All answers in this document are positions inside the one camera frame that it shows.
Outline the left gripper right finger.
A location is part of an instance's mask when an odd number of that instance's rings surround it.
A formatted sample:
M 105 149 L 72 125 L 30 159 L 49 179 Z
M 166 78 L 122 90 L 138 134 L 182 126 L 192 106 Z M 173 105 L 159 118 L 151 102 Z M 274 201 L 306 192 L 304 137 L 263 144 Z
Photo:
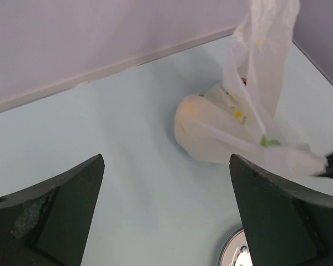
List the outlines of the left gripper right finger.
M 333 265 L 333 196 L 239 155 L 229 169 L 253 265 Z

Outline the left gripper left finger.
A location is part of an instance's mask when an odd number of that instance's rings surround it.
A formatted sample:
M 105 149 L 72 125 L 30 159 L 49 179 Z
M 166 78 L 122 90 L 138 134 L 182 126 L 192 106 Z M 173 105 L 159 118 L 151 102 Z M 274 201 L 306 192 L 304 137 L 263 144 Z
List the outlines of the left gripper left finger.
M 81 265 L 103 175 L 98 154 L 0 197 L 0 265 Z

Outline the round printed plate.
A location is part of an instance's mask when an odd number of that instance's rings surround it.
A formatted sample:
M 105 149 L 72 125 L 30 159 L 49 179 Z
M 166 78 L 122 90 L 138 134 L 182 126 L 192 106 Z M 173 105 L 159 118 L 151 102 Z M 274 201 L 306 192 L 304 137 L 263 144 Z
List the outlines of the round printed plate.
M 243 228 L 236 230 L 224 244 L 218 266 L 253 266 Z

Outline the white plastic bag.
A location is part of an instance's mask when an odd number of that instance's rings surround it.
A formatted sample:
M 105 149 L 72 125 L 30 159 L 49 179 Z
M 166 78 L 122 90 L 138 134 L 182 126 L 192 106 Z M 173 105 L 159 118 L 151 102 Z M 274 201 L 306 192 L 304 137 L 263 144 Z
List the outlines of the white plastic bag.
M 281 175 L 312 176 L 325 156 L 284 138 L 274 115 L 299 1 L 251 1 L 235 28 L 221 83 L 185 97 L 174 117 L 177 143 L 195 160 L 227 165 L 233 154 Z

